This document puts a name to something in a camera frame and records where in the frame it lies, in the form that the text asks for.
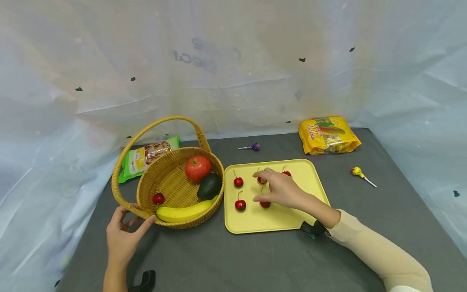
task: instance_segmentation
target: basket handle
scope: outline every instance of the basket handle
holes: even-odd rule
[[[193,121],[192,119],[190,119],[188,117],[185,117],[185,116],[181,116],[181,115],[165,117],[163,119],[157,120],[157,121],[147,125],[143,130],[141,130],[141,132],[139,132],[136,136],[134,136],[130,140],[130,142],[128,142],[128,144],[122,150],[122,152],[120,153],[120,156],[118,157],[117,163],[115,164],[115,167],[113,169],[113,174],[112,174],[112,194],[113,194],[114,198],[117,200],[117,202],[120,205],[124,206],[125,209],[127,209],[128,211],[136,214],[137,216],[139,216],[139,217],[141,217],[143,219],[148,218],[149,217],[148,214],[146,212],[144,212],[144,211],[136,209],[135,207],[130,205],[130,203],[125,201],[125,199],[121,196],[120,186],[119,186],[119,183],[118,183],[118,175],[120,175],[121,164],[123,163],[123,160],[125,159],[125,155],[128,153],[130,148],[136,143],[136,141],[144,133],[146,133],[147,131],[149,131],[150,129],[152,129],[155,126],[157,126],[159,124],[162,124],[165,121],[171,121],[171,120],[183,120],[183,121],[189,122],[195,128],[196,137],[198,138],[199,147],[201,149],[203,149],[203,150],[211,152],[211,147],[209,147],[206,136],[204,135],[204,132],[201,129],[201,127],[195,121]]]

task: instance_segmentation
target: yellow snack bag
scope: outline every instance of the yellow snack bag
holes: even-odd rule
[[[361,145],[342,117],[303,121],[298,127],[298,134],[305,154],[347,153]]]

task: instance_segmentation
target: black clip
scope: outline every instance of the black clip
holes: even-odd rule
[[[156,285],[156,271],[149,270],[143,273],[141,284],[128,289],[128,292],[151,292]]]
[[[318,220],[315,221],[315,225],[310,225],[303,221],[302,226],[300,226],[300,230],[309,234],[313,239],[326,232],[326,228]]]

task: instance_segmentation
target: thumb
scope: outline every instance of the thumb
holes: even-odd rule
[[[138,237],[141,239],[143,235],[149,230],[151,225],[154,223],[154,219],[156,218],[155,215],[150,216],[147,218],[141,226],[136,230],[134,233],[138,235]]]

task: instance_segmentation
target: red cherry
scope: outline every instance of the red cherry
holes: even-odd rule
[[[263,179],[262,177],[257,177],[256,180],[258,181],[258,183],[259,183],[260,185],[263,185],[263,184],[265,184],[265,183],[267,182],[267,180]]]
[[[258,183],[260,183],[261,185],[265,184],[267,182],[267,180],[263,179],[262,177],[258,177],[256,179],[258,181]]]
[[[260,205],[261,205],[261,207],[267,209],[267,208],[271,207],[271,202],[260,201]]]
[[[285,170],[286,167],[287,167],[287,165],[284,165],[284,167],[282,168],[282,173],[285,174],[285,175],[288,175],[289,177],[292,177],[290,171]]]
[[[247,208],[247,203],[244,200],[238,200],[235,202],[235,209],[243,211]]]
[[[233,171],[233,175],[235,175],[235,179],[233,180],[233,185],[236,186],[236,187],[243,186],[243,179],[237,177],[237,175],[235,174],[235,170]]]
[[[154,197],[152,197],[152,202],[154,204],[163,204],[165,202],[164,195],[158,192],[154,195]]]

